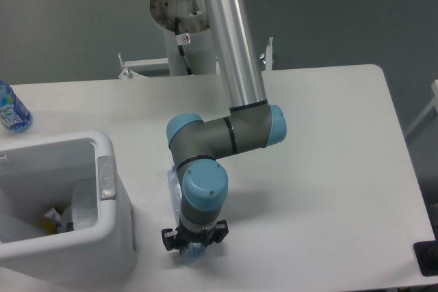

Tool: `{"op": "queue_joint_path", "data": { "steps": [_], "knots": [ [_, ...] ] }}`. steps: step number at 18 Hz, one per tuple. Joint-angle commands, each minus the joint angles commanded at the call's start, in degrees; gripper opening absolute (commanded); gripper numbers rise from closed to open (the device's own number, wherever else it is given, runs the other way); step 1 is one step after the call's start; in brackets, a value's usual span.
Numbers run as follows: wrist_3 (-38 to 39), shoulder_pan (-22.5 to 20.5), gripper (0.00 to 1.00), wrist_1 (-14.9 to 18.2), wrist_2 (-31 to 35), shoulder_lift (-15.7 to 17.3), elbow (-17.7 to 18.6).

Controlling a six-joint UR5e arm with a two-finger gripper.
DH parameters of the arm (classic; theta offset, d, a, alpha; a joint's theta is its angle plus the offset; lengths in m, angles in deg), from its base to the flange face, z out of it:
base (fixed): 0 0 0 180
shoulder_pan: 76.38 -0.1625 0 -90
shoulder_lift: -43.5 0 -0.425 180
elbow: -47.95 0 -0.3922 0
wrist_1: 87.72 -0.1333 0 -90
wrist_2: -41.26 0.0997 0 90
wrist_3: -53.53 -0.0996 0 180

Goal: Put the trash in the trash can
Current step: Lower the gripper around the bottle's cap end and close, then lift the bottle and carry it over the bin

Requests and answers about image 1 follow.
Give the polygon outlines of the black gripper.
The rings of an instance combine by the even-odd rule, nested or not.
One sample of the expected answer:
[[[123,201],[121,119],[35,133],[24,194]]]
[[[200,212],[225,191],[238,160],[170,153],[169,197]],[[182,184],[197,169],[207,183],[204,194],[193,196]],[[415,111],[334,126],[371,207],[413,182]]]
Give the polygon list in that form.
[[[229,227],[226,220],[217,221],[212,229],[204,229],[200,233],[192,232],[185,226],[180,226],[176,230],[165,228],[161,231],[162,242],[167,251],[207,247],[213,243],[221,243],[228,233]]]

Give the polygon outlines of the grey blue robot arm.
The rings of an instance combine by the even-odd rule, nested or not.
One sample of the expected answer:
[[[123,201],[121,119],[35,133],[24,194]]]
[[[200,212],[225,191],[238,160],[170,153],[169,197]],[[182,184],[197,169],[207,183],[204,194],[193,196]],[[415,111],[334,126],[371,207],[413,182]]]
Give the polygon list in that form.
[[[244,0],[150,0],[149,10],[170,74],[197,87],[214,80],[225,105],[208,118],[179,114],[166,127],[177,225],[163,229],[162,241],[169,251],[202,252],[229,231],[220,219],[229,189],[220,160],[282,142],[287,124],[267,100]]]

